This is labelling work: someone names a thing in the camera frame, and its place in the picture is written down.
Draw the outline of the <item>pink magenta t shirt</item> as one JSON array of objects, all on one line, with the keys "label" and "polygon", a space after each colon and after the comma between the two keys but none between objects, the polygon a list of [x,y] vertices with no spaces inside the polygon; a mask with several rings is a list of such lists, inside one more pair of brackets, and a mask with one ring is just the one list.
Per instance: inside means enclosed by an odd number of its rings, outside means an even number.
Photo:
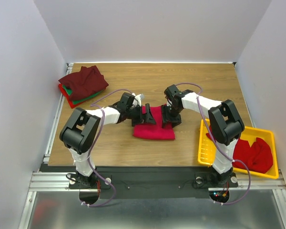
[{"label": "pink magenta t shirt", "polygon": [[162,127],[161,106],[150,108],[156,124],[143,123],[133,128],[133,136],[145,140],[175,140],[175,133],[171,123]]}]

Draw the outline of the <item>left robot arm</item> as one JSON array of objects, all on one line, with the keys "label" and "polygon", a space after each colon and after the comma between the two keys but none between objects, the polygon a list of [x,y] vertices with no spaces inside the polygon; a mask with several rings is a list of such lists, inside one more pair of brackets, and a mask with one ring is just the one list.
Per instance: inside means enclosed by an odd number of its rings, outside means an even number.
[{"label": "left robot arm", "polygon": [[93,172],[96,168],[91,160],[91,150],[95,146],[104,125],[118,124],[126,119],[132,126],[155,125],[150,105],[142,107],[142,94],[123,93],[114,104],[96,110],[76,108],[60,132],[60,140],[70,151],[76,166],[75,174],[68,174],[70,187],[94,188],[100,179]]}]

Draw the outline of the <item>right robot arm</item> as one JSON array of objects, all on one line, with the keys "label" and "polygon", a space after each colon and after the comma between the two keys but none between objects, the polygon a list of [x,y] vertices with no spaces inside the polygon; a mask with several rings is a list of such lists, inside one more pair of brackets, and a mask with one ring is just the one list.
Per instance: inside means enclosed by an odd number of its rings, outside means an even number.
[{"label": "right robot arm", "polygon": [[181,124],[180,113],[184,109],[200,113],[204,122],[209,119],[210,124],[206,124],[206,127],[216,147],[210,182],[221,186],[232,174],[235,147],[245,130],[234,102],[208,99],[188,89],[180,91],[175,84],[167,87],[164,95],[167,104],[161,106],[162,127]]}]

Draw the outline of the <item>yellow plastic tray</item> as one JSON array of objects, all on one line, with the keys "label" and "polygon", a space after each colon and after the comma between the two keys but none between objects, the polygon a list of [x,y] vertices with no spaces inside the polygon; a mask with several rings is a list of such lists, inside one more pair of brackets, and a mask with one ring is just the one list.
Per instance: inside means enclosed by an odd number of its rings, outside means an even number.
[{"label": "yellow plastic tray", "polygon": [[[214,143],[210,139],[208,130],[206,128],[208,125],[210,125],[209,119],[206,119],[205,122],[203,120],[201,121],[199,147],[198,147],[198,163],[210,167],[210,166],[212,166],[212,164],[213,164],[213,162],[215,160],[215,154],[216,154],[217,148],[215,147]],[[264,129],[259,129],[259,128],[253,128],[253,127],[246,126],[245,130],[243,132],[245,132],[245,131],[246,132],[248,132],[248,131],[250,131],[250,132],[251,131],[267,132],[269,130],[264,130]],[[250,170],[246,169],[245,166],[243,166],[241,163],[234,162],[233,163],[233,171],[234,172],[241,172],[241,173],[245,173],[246,174]],[[262,174],[259,174],[259,173],[253,173],[251,171],[250,171],[250,174],[258,176],[258,177],[266,177],[266,178],[271,178],[271,179],[279,178],[278,169],[277,169],[277,177],[268,177],[268,176],[265,176],[265,175],[262,175]]]}]

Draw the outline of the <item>maroon folded shirt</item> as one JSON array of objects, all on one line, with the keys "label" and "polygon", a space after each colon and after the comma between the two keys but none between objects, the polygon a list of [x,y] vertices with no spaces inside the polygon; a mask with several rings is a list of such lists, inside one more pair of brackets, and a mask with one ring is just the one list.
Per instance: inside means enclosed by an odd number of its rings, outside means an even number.
[{"label": "maroon folded shirt", "polygon": [[71,100],[81,100],[106,89],[109,84],[100,73],[97,66],[82,66],[79,72],[62,77],[59,82],[72,90]]}]

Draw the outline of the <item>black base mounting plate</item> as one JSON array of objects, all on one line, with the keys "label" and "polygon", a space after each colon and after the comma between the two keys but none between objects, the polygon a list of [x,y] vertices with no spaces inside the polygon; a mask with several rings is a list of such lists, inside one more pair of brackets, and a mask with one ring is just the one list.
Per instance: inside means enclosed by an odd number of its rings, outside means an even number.
[{"label": "black base mounting plate", "polygon": [[210,167],[97,167],[85,177],[68,173],[69,189],[86,203],[109,199],[209,198],[210,189],[238,187],[236,174],[218,175]]}]

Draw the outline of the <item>red folded shirt bottom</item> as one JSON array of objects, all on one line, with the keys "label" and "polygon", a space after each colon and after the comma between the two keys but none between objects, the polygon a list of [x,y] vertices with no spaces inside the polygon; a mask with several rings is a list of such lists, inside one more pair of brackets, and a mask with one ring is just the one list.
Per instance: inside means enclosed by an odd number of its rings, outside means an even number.
[{"label": "red folded shirt bottom", "polygon": [[90,100],[90,99],[92,99],[92,98],[98,96],[100,93],[103,92],[103,90],[102,90],[102,91],[99,91],[99,92],[97,92],[97,93],[95,93],[95,94],[92,94],[92,95],[90,95],[90,96],[88,96],[88,97],[85,97],[85,98],[83,98],[83,99],[81,99],[81,100],[71,100],[71,99],[70,99],[70,96],[71,96],[71,94],[72,94],[72,90],[71,90],[71,89],[66,88],[66,87],[65,87],[64,85],[62,85],[61,83],[58,84],[58,88],[59,88],[60,92],[62,93],[62,95],[66,98],[66,100],[67,100],[67,102],[68,102],[68,104],[69,104],[69,106],[70,106],[71,109],[73,109],[73,108],[79,106],[80,104],[86,102],[87,100]]}]

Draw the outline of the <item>red shirt in tray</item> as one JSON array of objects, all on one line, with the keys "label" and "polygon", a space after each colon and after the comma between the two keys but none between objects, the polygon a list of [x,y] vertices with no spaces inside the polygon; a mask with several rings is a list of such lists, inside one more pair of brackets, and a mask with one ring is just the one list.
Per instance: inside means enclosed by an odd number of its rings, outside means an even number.
[{"label": "red shirt in tray", "polygon": [[244,162],[253,173],[277,177],[275,140],[269,131],[243,132],[235,146],[233,158]]}]

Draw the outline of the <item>aluminium frame rail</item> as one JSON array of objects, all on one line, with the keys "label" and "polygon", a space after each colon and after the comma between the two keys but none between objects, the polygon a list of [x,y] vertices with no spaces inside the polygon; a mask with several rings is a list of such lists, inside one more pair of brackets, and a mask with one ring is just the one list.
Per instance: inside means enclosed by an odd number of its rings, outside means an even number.
[{"label": "aluminium frame rail", "polygon": [[[263,189],[286,189],[282,173],[279,173],[278,179],[257,177],[252,175],[250,181],[251,190]],[[96,189],[71,189],[69,180],[66,178],[66,172],[34,172],[29,184],[30,192],[54,192],[54,191],[82,191],[96,192]]]}]

